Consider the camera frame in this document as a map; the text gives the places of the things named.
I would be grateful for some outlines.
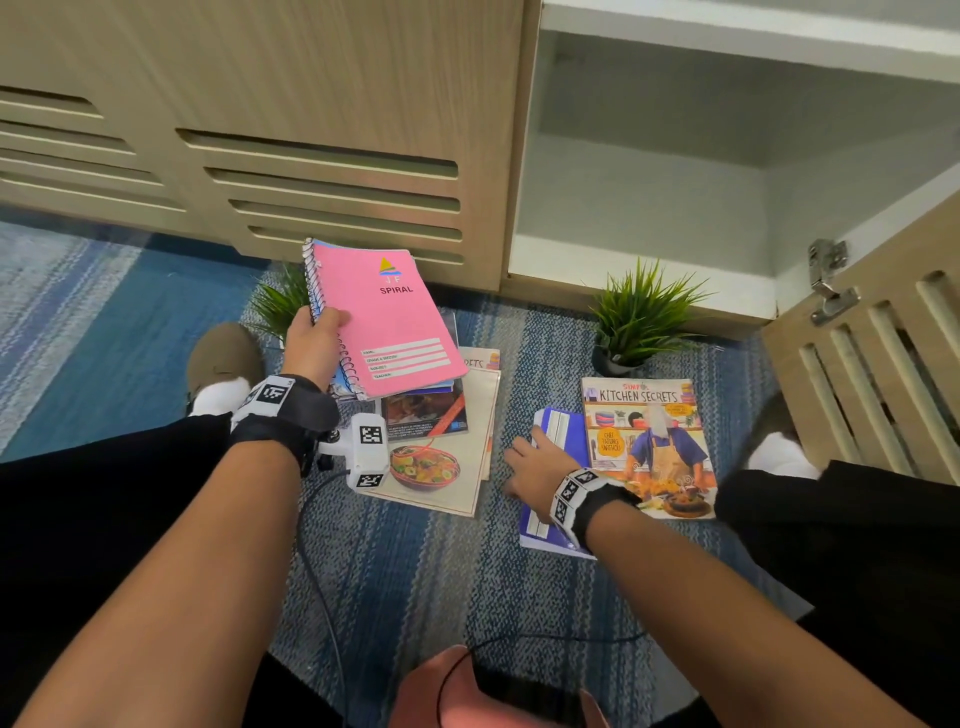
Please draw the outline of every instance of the blue shirt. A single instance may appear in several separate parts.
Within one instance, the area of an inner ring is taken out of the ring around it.
[[[680,459],[689,468],[707,459],[704,449],[697,445],[697,441],[690,437],[689,433],[682,427],[669,427],[667,428],[667,434],[669,437],[656,437],[649,429],[646,430],[636,438],[634,446],[630,448],[630,454],[639,465],[652,463],[654,449],[651,443],[656,444],[658,448],[665,448],[670,445],[670,438],[672,437],[673,447],[677,449]]]

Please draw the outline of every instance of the floor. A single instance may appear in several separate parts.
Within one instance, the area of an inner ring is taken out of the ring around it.
[[[266,261],[210,243],[0,208],[0,459],[181,416],[193,342],[220,321],[249,317],[250,295],[270,274]],[[457,310],[461,343],[502,351],[492,484],[477,518],[343,488],[319,498],[310,518],[308,548],[332,595],[358,726],[384,725],[399,677],[452,643],[516,630],[608,637],[636,627],[601,569],[517,545],[517,506],[497,487],[507,469],[496,454],[529,429],[534,410],[577,406],[579,378],[590,374],[588,318],[472,293],[446,303]],[[720,474],[776,390],[757,340],[705,342],[657,357],[647,373],[693,377]],[[680,528],[791,616],[803,609],[722,526]],[[297,562],[289,584],[272,651],[339,705],[329,639]],[[648,724],[694,694],[649,640],[616,649],[510,643],[480,660],[566,690],[586,686],[612,725]]]

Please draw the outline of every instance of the blue notebook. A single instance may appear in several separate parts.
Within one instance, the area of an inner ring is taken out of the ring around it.
[[[587,427],[582,414],[546,407],[534,415],[534,425],[539,425],[550,442],[563,448],[580,464],[581,468],[590,467]],[[594,558],[583,549],[574,546],[557,526],[541,522],[537,514],[526,505],[520,513],[520,545],[540,551],[581,556],[585,559]]]

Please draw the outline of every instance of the pink object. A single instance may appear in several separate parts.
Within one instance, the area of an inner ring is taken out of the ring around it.
[[[458,644],[441,652],[407,675],[396,694],[389,728],[424,728],[437,723],[437,694],[446,674],[468,653]],[[610,728],[596,701],[580,691],[587,728]],[[540,720],[480,692],[473,677],[473,662],[464,658],[444,686],[440,703],[443,728],[553,728],[558,723]]]
[[[370,251],[314,242],[306,257],[323,305],[350,314],[340,329],[351,388],[372,400],[467,373],[409,251]]]

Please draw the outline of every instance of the apron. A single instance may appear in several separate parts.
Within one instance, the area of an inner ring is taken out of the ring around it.
[[[673,445],[673,436],[668,435],[669,445],[657,445],[657,437],[650,433],[650,446],[653,449],[653,462],[650,464],[650,477],[654,480],[673,480],[681,488],[693,485],[693,469],[677,452]]]

